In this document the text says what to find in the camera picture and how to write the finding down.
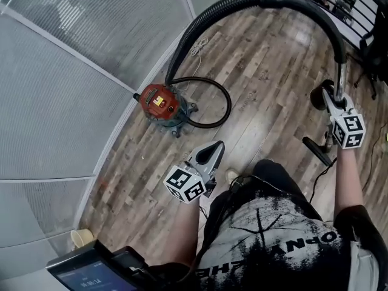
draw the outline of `laminate floor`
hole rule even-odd
[[[201,200],[207,210],[212,199],[227,188],[224,172],[229,167],[248,172],[260,159],[270,158],[286,168],[308,198],[315,178],[324,170],[301,142],[303,136],[323,141],[329,119],[309,101],[311,89],[335,76],[333,51],[323,31],[309,18],[288,9],[253,8],[223,19],[203,36],[209,43],[201,52],[196,75],[216,79],[229,91],[233,103],[230,118],[217,129],[187,125],[176,139],[169,130],[151,124],[137,106],[102,168],[81,220],[80,226],[89,228],[108,248],[132,246],[149,264],[159,263],[178,206],[178,200],[164,187],[163,177],[196,146],[213,139],[226,145],[216,173],[216,190],[210,199]],[[188,56],[178,76],[192,75],[198,63],[198,56]],[[163,82],[165,70],[155,82]],[[378,83],[379,95],[373,101],[367,79],[353,88],[361,72],[349,58],[346,91],[367,127],[364,145],[357,150],[365,184],[372,145],[388,120],[388,89]],[[222,117],[225,102],[214,87],[191,82],[180,89],[199,107],[192,119],[213,122]],[[387,132],[388,128],[381,132],[375,147],[364,196],[375,225],[388,242]],[[332,220],[334,186],[335,169],[331,169],[318,182],[312,202],[325,221]],[[204,225],[203,216],[200,224]]]

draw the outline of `shoe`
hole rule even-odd
[[[228,182],[229,185],[231,185],[232,181],[236,179],[238,176],[239,176],[239,173],[233,168],[229,168],[225,172],[226,181]]]

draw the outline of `person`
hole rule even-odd
[[[386,288],[388,252],[363,206],[354,149],[338,148],[333,226],[280,164],[262,160],[233,181],[212,202],[198,254],[199,199],[179,205],[156,267],[175,282],[167,289]]]

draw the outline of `vacuum hose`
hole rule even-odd
[[[218,122],[211,124],[201,124],[187,118],[187,122],[190,125],[199,128],[213,128],[221,125],[229,117],[230,111],[232,109],[232,103],[230,101],[230,96],[225,90],[225,88],[221,84],[211,79],[200,78],[196,76],[174,79],[174,76],[176,75],[179,66],[182,64],[184,58],[188,54],[189,50],[192,48],[195,41],[210,26],[232,13],[244,10],[245,8],[257,6],[262,8],[291,8],[292,10],[296,10],[306,15],[307,17],[315,21],[323,29],[332,44],[334,50],[334,60],[338,64],[338,74],[335,91],[338,92],[338,94],[343,93],[343,85],[345,83],[344,77],[346,74],[344,72],[344,66],[346,63],[346,52],[343,43],[343,38],[333,21],[323,10],[317,7],[313,2],[309,0],[220,0],[211,5],[206,10],[204,10],[196,19],[194,19],[194,21],[187,28],[178,44],[177,49],[174,52],[173,58],[166,74],[166,85],[173,85],[183,81],[204,81],[217,86],[217,88],[219,88],[226,97],[226,113]]]

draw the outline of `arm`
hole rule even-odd
[[[191,266],[198,242],[199,198],[191,204],[179,204],[175,220],[162,253],[165,263]]]
[[[363,190],[354,149],[338,147],[334,217],[345,208],[363,205]]]

